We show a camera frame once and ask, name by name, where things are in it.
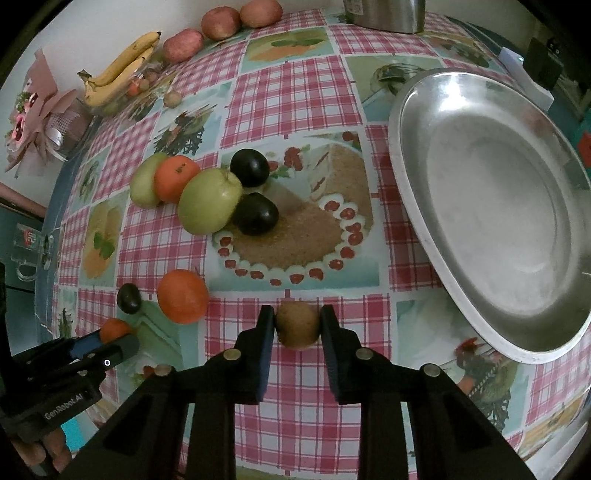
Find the black plum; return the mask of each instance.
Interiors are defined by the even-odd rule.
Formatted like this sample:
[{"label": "black plum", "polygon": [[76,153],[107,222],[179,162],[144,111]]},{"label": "black plum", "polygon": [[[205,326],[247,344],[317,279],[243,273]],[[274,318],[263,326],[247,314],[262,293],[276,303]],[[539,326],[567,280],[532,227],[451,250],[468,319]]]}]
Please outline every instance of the black plum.
[{"label": "black plum", "polygon": [[243,148],[234,153],[230,171],[238,177],[243,187],[258,187],[269,178],[269,162],[262,153]]},{"label": "black plum", "polygon": [[245,195],[238,203],[232,223],[244,235],[262,235],[270,231],[279,220],[277,206],[258,192]]},{"label": "black plum", "polygon": [[139,312],[142,306],[142,295],[138,287],[132,283],[125,283],[117,292],[117,305],[123,312],[130,315]]}]

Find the banana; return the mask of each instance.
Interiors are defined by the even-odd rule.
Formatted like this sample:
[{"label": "banana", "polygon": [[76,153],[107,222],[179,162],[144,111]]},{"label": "banana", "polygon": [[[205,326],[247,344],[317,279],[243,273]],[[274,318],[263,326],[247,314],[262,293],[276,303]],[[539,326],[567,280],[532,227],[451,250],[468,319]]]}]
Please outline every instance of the banana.
[{"label": "banana", "polygon": [[84,80],[86,88],[84,95],[85,104],[89,107],[98,107],[111,101],[129,82],[133,73],[144,64],[153,52],[154,47],[149,47],[138,58],[127,65],[115,80],[102,87],[95,86],[84,74],[81,74],[80,77]]},{"label": "banana", "polygon": [[121,74],[127,65],[137,59],[148,48],[158,45],[161,33],[162,32],[150,32],[142,35],[121,52],[121,54],[113,60],[111,65],[109,65],[100,75],[93,77],[85,70],[81,70],[78,72],[78,76],[85,82],[92,83],[96,87],[104,87],[105,85],[108,85]]}]

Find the tablecloth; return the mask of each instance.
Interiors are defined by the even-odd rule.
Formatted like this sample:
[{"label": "tablecloth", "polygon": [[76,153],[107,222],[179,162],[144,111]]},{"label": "tablecloth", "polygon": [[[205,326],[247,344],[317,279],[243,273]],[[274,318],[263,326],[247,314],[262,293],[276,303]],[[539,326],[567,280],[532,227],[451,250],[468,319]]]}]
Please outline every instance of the tablecloth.
[{"label": "tablecloth", "polygon": [[[144,365],[201,365],[252,327],[262,304],[285,299],[334,305],[344,326],[393,362],[441,365],[524,459],[576,417],[589,387],[591,334],[545,365],[494,351],[442,288],[405,212],[388,157],[389,110],[406,80],[442,66],[515,86],[480,41],[442,15],[428,13],[422,34],[402,35],[312,9],[206,47],[163,72],[153,94],[104,120],[63,216],[53,288],[55,335],[82,336],[118,316],[140,338],[137,357],[101,385],[104,398],[89,410],[97,425],[141,383]],[[169,88],[184,96],[175,109],[162,103]],[[244,147],[269,159],[269,194],[284,199],[280,210],[291,218],[273,255],[232,228],[190,235],[174,205],[144,210],[129,201],[135,169],[155,151],[208,168]],[[115,238],[107,259],[92,248],[97,232]],[[172,324],[158,308],[158,282],[174,268],[207,281],[209,308],[194,325]],[[126,282],[141,290],[141,314],[116,306]],[[264,401],[236,408],[239,465],[355,478],[360,407],[335,403],[323,365],[319,345],[296,352],[275,341]],[[411,444],[408,461],[413,471]]]}]

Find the metal plate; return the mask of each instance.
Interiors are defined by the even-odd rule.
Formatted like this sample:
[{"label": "metal plate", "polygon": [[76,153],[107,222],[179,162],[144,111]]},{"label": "metal plate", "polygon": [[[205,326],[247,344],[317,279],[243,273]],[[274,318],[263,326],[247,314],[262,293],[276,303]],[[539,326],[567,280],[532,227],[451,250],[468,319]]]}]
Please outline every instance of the metal plate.
[{"label": "metal plate", "polygon": [[591,190],[520,93],[455,69],[397,95],[392,167],[413,227],[476,331],[519,362],[569,351],[591,322]]}]

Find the finger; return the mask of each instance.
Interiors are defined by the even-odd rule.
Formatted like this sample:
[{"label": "finger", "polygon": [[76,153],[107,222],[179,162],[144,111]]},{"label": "finger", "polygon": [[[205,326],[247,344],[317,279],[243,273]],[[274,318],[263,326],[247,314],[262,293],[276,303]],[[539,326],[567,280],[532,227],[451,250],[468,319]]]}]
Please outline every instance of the finger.
[{"label": "finger", "polygon": [[60,454],[53,459],[53,466],[58,472],[61,473],[71,461],[72,453],[67,446],[64,446]]},{"label": "finger", "polygon": [[55,429],[43,437],[43,445],[52,458],[56,458],[66,446],[66,434],[62,429]]},{"label": "finger", "polygon": [[13,440],[15,450],[28,466],[39,465],[45,459],[45,450],[40,443],[24,443]]}]

